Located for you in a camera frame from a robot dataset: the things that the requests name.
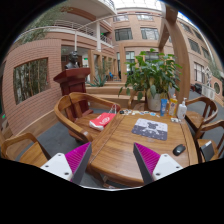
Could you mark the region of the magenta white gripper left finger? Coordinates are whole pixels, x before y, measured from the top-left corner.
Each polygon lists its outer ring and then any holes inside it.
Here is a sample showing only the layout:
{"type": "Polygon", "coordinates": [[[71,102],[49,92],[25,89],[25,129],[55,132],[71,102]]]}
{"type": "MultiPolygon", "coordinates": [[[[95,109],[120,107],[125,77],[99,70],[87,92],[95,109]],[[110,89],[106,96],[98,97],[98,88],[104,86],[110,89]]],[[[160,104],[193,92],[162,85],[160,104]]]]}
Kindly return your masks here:
{"type": "Polygon", "coordinates": [[[41,168],[79,185],[86,170],[91,153],[92,144],[88,142],[73,149],[67,154],[57,153],[42,165],[41,168]]]}

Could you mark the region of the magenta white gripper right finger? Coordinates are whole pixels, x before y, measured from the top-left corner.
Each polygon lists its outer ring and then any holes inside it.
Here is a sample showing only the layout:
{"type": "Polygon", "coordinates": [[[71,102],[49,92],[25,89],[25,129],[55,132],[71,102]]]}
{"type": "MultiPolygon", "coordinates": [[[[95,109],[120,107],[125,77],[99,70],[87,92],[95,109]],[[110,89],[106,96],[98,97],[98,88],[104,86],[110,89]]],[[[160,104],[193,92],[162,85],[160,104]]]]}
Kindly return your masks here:
{"type": "Polygon", "coordinates": [[[139,143],[134,144],[133,153],[145,185],[182,169],[168,154],[158,154],[139,143]]]}

